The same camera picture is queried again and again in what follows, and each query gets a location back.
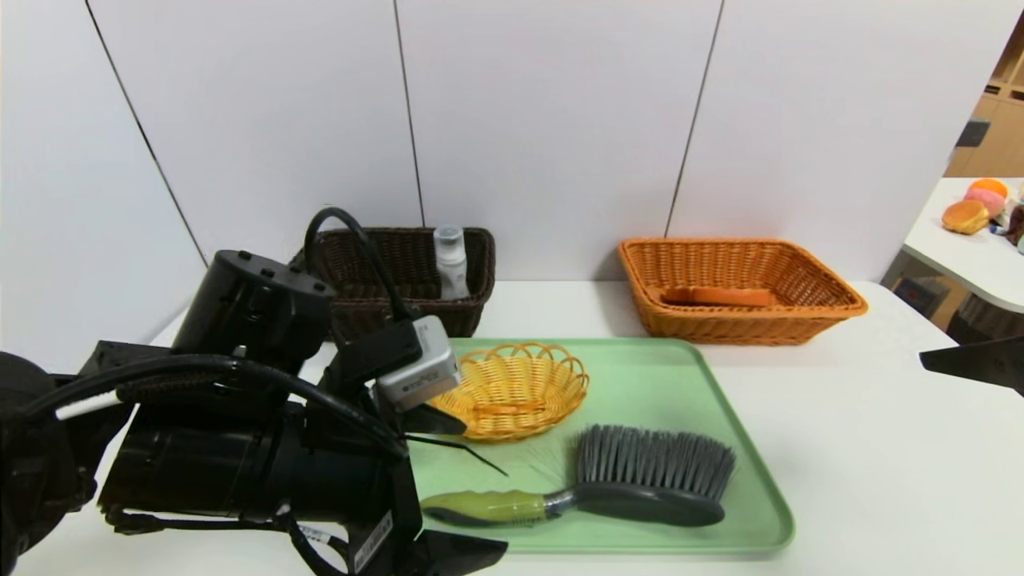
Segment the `small round wicker basket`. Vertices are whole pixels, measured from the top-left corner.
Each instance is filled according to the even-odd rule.
[[[559,345],[504,344],[462,358],[462,384],[431,404],[466,423],[465,437],[511,442],[542,434],[587,396],[583,363]]]

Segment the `dish brush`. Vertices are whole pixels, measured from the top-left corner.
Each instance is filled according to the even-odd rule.
[[[570,509],[675,526],[725,518],[721,499],[736,455],[691,433],[594,425],[575,448],[575,484],[550,494],[453,492],[425,498],[423,512],[466,527],[531,525]]]

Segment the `orange ball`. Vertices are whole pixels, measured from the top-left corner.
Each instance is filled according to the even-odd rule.
[[[998,194],[1004,198],[1004,200],[1010,196],[1010,190],[1007,188],[1007,184],[1002,183],[1002,180],[997,180],[995,178],[981,178],[980,180],[975,180],[967,190],[968,192],[974,190],[987,190]]]

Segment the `gray bristles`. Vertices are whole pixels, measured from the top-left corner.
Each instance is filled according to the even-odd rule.
[[[580,437],[577,482],[686,490],[720,500],[736,465],[721,442],[690,433],[595,425]]]

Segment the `black cable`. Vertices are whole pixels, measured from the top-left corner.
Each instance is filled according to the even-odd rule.
[[[186,354],[113,368],[78,379],[38,398],[15,409],[12,416],[20,418],[23,422],[33,421],[51,414],[57,408],[113,390],[119,385],[123,387],[118,390],[118,399],[122,402],[134,402],[133,397],[138,394],[135,388],[141,389],[141,386],[146,384],[159,385],[159,382],[150,381],[139,382],[133,386],[135,380],[178,371],[196,371],[197,369],[213,370],[227,374],[232,378],[247,378],[255,382],[275,385],[309,402],[324,406],[329,412],[351,424],[356,430],[364,433],[388,453],[398,458],[404,458],[409,455],[408,448],[394,433],[384,423],[375,420],[358,408],[287,372],[231,356]]]
[[[164,519],[145,513],[126,513],[123,509],[114,508],[105,515],[106,523],[114,527],[118,534],[138,535],[152,534],[163,530],[262,530],[284,532],[292,540],[292,545],[302,557],[302,561],[316,576],[339,576],[338,572],[309,543],[309,538],[327,544],[338,553],[346,569],[349,568],[348,542],[321,530],[307,531],[296,522],[290,511],[278,513],[272,522],[251,522],[246,520],[177,520]]]
[[[367,235],[367,231],[362,230],[359,222],[357,222],[351,214],[341,208],[335,206],[324,208],[319,212],[316,212],[313,219],[309,221],[309,228],[306,229],[305,242],[302,245],[302,254],[306,263],[306,272],[313,274],[313,246],[316,244],[316,232],[319,231],[319,227],[324,224],[324,221],[332,216],[345,222],[348,230],[350,230],[358,239],[359,244],[362,246],[362,252],[368,258],[370,258],[370,263],[374,266],[377,277],[380,279],[381,283],[384,284],[384,289],[387,290],[388,298],[391,300],[392,318],[396,321],[415,320],[413,313],[406,304],[406,300],[403,300],[401,294],[398,293],[398,288],[395,287],[394,281],[391,280],[391,275],[388,274],[387,268],[384,266],[384,260],[381,259],[381,255],[377,251],[377,247],[374,245],[373,240],[371,240],[370,236]]]
[[[458,448],[459,450],[465,450],[466,452],[469,452],[477,460],[502,472],[502,476],[504,476],[505,478],[508,478],[509,476],[508,472],[498,467],[498,464],[492,462],[490,460],[484,458],[483,456],[480,456],[472,448],[466,446],[465,444],[459,444],[458,442],[449,442],[446,440],[437,440],[435,438],[423,438],[408,434],[401,435],[401,439],[409,442],[422,442],[423,444],[433,444],[434,446],[444,446],[445,448]]]

